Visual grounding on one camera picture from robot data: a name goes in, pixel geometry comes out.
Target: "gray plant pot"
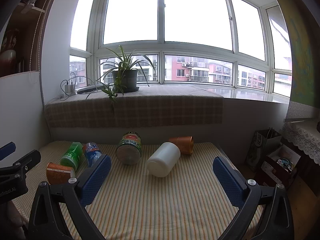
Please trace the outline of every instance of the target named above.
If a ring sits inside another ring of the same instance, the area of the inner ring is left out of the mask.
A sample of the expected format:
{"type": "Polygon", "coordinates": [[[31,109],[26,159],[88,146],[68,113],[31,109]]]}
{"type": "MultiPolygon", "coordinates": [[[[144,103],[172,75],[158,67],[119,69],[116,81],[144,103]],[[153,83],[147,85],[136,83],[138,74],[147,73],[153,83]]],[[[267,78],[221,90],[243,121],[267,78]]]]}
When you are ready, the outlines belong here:
{"type": "MultiPolygon", "coordinates": [[[[139,90],[139,87],[137,87],[137,74],[138,74],[137,69],[130,69],[130,70],[124,71],[123,77],[121,80],[121,85],[126,86],[126,88],[123,88],[124,93],[135,92],[139,90]]],[[[118,71],[114,70],[112,72],[113,81],[116,80],[117,75],[118,75],[118,71]]]]}

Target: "cardboard box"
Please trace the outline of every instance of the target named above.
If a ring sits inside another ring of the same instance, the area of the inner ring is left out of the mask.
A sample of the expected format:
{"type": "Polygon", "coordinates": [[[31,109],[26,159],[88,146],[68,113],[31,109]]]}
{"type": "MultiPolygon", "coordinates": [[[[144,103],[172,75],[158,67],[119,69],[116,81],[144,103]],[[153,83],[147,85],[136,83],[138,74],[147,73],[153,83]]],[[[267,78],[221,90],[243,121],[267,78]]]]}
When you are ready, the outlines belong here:
{"type": "Polygon", "coordinates": [[[299,154],[286,145],[281,145],[278,149],[265,157],[260,169],[254,176],[254,180],[260,186],[274,187],[277,183],[282,183],[285,187],[289,187],[293,181],[294,175],[296,174],[295,166],[299,159],[299,154]],[[291,172],[287,171],[276,162],[280,157],[285,157],[293,163],[293,169],[291,172]]]}

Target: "orange can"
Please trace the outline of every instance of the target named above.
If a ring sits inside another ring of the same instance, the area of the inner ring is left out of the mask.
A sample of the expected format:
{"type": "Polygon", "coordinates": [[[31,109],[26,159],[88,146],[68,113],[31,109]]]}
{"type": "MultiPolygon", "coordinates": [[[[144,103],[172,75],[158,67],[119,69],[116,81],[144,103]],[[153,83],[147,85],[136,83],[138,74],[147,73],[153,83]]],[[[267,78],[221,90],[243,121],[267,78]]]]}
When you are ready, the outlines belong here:
{"type": "Polygon", "coordinates": [[[47,180],[51,185],[67,183],[68,180],[76,176],[72,167],[62,166],[55,163],[48,163],[47,180]]]}
{"type": "Polygon", "coordinates": [[[182,137],[172,137],[169,142],[175,144],[181,154],[192,155],[193,152],[193,137],[192,136],[182,136],[182,137]]]}

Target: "white plastic bottle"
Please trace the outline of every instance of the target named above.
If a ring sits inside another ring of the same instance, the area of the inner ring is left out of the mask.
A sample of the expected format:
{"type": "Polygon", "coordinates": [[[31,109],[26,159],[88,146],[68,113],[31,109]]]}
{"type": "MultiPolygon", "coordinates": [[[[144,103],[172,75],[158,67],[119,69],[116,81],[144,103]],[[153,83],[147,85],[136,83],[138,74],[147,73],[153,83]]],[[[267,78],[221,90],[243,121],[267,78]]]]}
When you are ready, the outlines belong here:
{"type": "Polygon", "coordinates": [[[156,177],[165,177],[180,158],[179,148],[170,142],[163,143],[147,160],[147,169],[156,177]]]}

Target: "white lace trim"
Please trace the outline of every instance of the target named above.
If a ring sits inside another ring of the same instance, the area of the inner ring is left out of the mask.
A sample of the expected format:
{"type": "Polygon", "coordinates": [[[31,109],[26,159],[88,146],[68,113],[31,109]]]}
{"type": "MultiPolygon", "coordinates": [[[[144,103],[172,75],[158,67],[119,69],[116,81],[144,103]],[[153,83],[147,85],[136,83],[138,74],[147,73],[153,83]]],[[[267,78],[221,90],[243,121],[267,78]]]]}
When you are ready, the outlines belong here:
{"type": "Polygon", "coordinates": [[[320,139],[304,130],[297,127],[294,123],[285,123],[282,127],[282,136],[289,142],[292,142],[305,154],[309,155],[315,163],[320,165],[320,139]]]}

